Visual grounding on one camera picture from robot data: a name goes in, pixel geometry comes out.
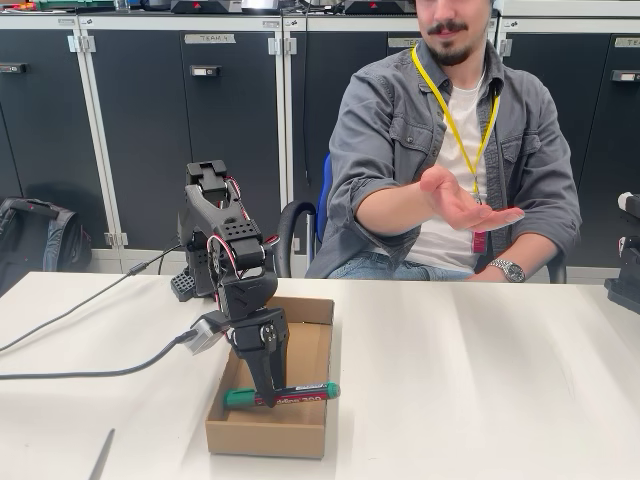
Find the man's right hand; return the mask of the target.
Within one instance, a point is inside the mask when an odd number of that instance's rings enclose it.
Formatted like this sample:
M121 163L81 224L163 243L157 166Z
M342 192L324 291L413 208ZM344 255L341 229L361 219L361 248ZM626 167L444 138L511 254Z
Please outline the man's right hand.
M454 230L491 231L514 224L525 216L519 208L494 210L480 204L449 170L438 165L424 171L420 190L426 200L425 215L420 223L438 217Z

